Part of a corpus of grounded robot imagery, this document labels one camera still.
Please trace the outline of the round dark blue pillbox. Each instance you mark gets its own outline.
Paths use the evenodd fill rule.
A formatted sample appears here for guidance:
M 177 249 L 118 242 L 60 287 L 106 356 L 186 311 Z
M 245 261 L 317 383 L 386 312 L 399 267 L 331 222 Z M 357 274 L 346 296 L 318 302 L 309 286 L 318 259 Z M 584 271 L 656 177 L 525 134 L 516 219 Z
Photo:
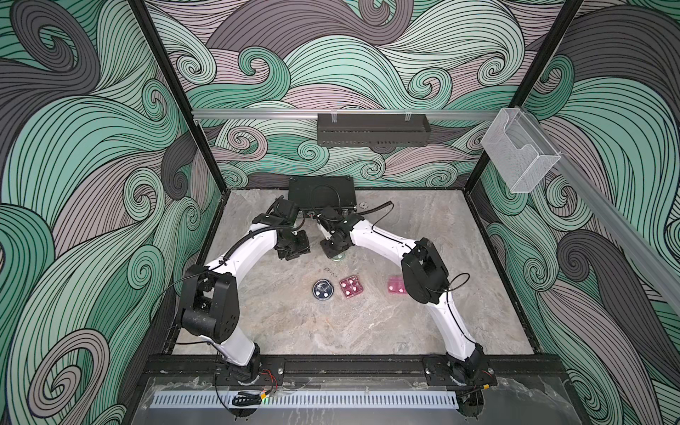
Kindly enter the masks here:
M 330 300 L 334 293 L 335 288 L 327 279 L 320 279 L 313 284 L 312 294 L 318 301 Z

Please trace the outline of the dark pink square pillbox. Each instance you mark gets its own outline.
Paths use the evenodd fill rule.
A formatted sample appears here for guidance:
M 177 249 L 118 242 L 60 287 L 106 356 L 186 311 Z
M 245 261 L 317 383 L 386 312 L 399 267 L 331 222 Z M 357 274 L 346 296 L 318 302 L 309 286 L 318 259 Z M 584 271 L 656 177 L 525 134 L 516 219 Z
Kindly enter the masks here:
M 364 287 L 357 274 L 341 279 L 339 286 L 346 299 L 354 298 L 364 291 Z

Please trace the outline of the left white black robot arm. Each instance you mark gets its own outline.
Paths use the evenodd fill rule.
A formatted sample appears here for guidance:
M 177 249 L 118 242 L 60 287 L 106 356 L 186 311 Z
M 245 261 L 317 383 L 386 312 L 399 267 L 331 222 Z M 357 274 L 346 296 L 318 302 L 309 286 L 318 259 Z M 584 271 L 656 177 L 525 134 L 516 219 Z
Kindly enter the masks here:
M 296 224 L 298 215 L 294 202 L 276 198 L 228 251 L 205 266 L 191 267 L 183 278 L 179 325 L 214 348 L 239 382 L 251 383 L 260 375 L 260 347 L 238 326 L 238 284 L 270 251 L 281 260 L 310 252 L 306 232 Z

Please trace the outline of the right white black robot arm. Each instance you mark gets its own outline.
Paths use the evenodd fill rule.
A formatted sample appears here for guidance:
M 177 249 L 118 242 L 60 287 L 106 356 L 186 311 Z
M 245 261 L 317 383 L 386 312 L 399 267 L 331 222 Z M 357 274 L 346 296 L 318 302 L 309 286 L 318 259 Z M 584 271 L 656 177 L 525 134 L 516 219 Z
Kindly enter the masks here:
M 483 347 L 472 338 L 454 304 L 449 271 L 430 239 L 400 237 L 360 214 L 343 215 L 330 206 L 312 216 L 324 235 L 321 247 L 328 258 L 358 246 L 399 266 L 407 294 L 428 308 L 437 325 L 453 379 L 469 387 L 491 384 L 494 376 Z

